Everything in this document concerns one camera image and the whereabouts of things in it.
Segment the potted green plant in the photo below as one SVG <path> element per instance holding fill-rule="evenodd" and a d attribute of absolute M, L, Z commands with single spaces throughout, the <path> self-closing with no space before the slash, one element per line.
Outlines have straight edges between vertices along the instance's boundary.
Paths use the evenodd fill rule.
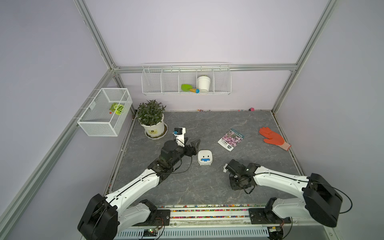
<path fill-rule="evenodd" d="M 165 134 L 165 109 L 166 106 L 156 100 L 147 100 L 147 102 L 139 104 L 137 110 L 138 121 L 144 128 L 147 137 L 151 139 L 158 139 Z"/>

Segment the green toy in basket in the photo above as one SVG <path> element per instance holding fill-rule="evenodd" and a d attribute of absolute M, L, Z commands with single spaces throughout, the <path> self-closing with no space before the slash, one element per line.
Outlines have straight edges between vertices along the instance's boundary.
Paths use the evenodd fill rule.
<path fill-rule="evenodd" d="M 110 107 L 110 114 L 114 113 L 118 116 L 120 116 L 124 110 L 124 105 L 118 104 L 118 103 L 113 103 Z"/>

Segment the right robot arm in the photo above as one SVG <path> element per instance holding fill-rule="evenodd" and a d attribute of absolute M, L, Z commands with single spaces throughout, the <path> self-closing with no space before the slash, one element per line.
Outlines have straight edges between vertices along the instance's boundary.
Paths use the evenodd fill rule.
<path fill-rule="evenodd" d="M 293 196 L 291 199 L 270 198 L 264 209 L 251 209 L 253 224 L 281 224 L 286 219 L 311 218 L 326 227 L 337 226 L 343 198 L 321 175 L 295 176 L 253 163 L 244 166 L 236 160 L 225 164 L 224 172 L 230 174 L 232 190 L 250 194 L 255 187 L 264 186 Z"/>

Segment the flower seed packet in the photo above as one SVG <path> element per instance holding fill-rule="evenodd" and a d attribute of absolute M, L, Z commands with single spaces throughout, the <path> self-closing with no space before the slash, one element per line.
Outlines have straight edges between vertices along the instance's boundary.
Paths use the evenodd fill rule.
<path fill-rule="evenodd" d="M 230 129 L 223 137 L 218 140 L 218 144 L 231 152 L 242 140 L 244 135 L 234 129 Z"/>

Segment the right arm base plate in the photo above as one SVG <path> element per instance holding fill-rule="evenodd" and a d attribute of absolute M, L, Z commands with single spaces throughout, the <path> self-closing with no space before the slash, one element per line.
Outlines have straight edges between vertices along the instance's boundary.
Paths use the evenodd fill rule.
<path fill-rule="evenodd" d="M 280 225 L 291 224 L 291 218 L 282 219 L 278 217 L 274 212 L 261 208 L 249 209 L 249 215 L 252 225 Z"/>

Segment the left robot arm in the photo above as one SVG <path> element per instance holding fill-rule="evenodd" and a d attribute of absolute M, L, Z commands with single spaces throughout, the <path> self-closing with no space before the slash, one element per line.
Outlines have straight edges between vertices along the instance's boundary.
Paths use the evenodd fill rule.
<path fill-rule="evenodd" d="M 193 157 L 199 150 L 200 139 L 189 145 L 175 140 L 164 143 L 160 155 L 137 178 L 122 188 L 102 196 L 93 196 L 77 226 L 87 240 L 113 240 L 118 233 L 136 224 L 156 220 L 157 207 L 148 200 L 132 203 L 176 173 L 175 165 L 184 156 Z"/>

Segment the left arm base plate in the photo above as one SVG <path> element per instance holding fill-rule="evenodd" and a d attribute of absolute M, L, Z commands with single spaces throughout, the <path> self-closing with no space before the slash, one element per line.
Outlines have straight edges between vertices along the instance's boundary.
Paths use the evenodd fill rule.
<path fill-rule="evenodd" d="M 143 223 L 138 223 L 137 226 L 168 226 L 170 224 L 170 210 L 156 210 L 151 212 L 149 217 Z"/>

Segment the green toy shovel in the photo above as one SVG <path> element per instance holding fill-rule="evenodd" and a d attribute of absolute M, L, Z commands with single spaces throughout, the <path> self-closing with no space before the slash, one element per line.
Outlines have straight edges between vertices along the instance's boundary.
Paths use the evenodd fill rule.
<path fill-rule="evenodd" d="M 181 89 L 183 92 L 192 92 L 198 94 L 200 92 L 199 89 L 194 88 L 192 85 L 182 84 Z"/>

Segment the white empty pot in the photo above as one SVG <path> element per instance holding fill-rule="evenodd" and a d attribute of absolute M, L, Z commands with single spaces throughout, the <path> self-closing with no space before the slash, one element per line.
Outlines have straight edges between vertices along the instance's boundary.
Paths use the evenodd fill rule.
<path fill-rule="evenodd" d="M 197 78 L 197 85 L 200 93 L 208 93 L 211 86 L 211 78 L 208 76 L 200 76 Z"/>

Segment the white square alarm clock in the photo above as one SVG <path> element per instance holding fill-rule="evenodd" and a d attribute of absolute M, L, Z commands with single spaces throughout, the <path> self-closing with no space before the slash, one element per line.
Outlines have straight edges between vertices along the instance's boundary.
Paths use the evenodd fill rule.
<path fill-rule="evenodd" d="M 201 159 L 210 159 L 211 162 L 203 163 L 201 162 Z M 213 162 L 213 154 L 210 150 L 200 150 L 198 152 L 198 163 L 200 166 L 210 166 Z"/>

